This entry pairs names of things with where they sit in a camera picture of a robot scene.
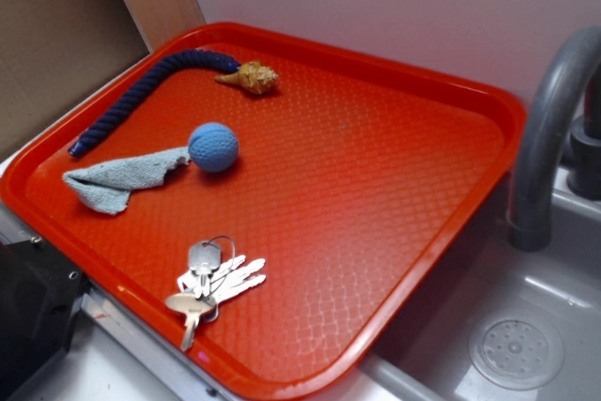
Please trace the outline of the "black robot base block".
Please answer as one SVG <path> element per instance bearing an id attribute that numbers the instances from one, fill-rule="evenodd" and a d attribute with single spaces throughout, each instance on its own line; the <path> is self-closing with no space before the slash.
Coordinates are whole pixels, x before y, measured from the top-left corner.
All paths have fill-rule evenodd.
<path id="1" fill-rule="evenodd" d="M 1 245 L 1 398 L 69 353 L 87 278 L 48 241 Z"/>

